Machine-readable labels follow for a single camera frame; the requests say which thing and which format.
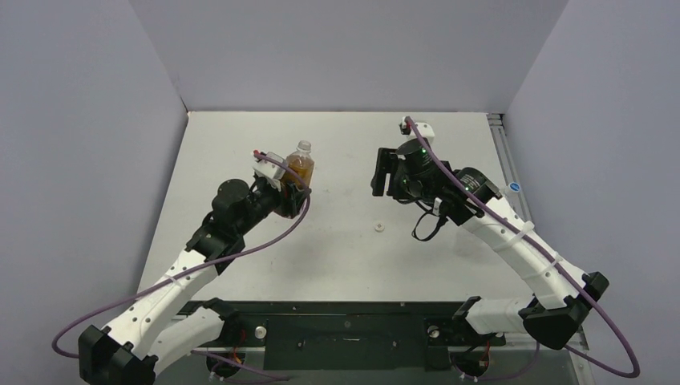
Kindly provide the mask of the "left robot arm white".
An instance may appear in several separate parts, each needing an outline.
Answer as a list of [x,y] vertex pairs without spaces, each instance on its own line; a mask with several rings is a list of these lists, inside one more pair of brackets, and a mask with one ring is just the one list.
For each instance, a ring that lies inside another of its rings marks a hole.
[[310,188],[258,176],[222,183],[212,209],[176,260],[151,287],[124,300],[127,309],[105,326],[89,326],[78,339],[80,378],[88,384],[153,384],[157,375],[200,345],[229,345],[239,322],[228,305],[210,300],[185,320],[172,318],[192,297],[248,255],[245,235],[271,213],[300,221],[309,209]]

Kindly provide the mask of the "blue white bottle cap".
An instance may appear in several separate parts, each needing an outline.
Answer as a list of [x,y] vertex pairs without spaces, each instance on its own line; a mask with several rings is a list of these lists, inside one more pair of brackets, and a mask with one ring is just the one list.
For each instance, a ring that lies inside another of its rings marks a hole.
[[519,193],[521,190],[521,187],[518,183],[512,182],[508,184],[508,190],[511,191],[512,193]]

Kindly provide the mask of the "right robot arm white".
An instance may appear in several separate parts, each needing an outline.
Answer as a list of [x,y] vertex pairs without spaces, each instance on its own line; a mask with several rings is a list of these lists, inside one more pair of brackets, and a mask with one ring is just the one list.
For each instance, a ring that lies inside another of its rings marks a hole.
[[452,221],[488,245],[532,291],[530,299],[471,298],[452,321],[454,336],[473,342],[482,334],[523,333],[541,345],[560,350],[576,334],[592,306],[609,286],[552,253],[549,261],[526,241],[539,237],[500,190],[475,168],[442,172],[416,139],[398,148],[380,148],[370,186],[376,197],[388,195],[402,204],[417,203]]

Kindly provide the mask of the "tea bottle red label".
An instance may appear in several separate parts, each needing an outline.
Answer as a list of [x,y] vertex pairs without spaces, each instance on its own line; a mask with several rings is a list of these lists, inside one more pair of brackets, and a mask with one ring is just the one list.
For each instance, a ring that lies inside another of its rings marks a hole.
[[304,191],[310,186],[314,172],[314,160],[311,156],[312,144],[307,140],[300,140],[297,149],[286,157],[288,168],[281,178],[283,198],[275,213],[284,218],[295,218],[302,209],[305,198]]

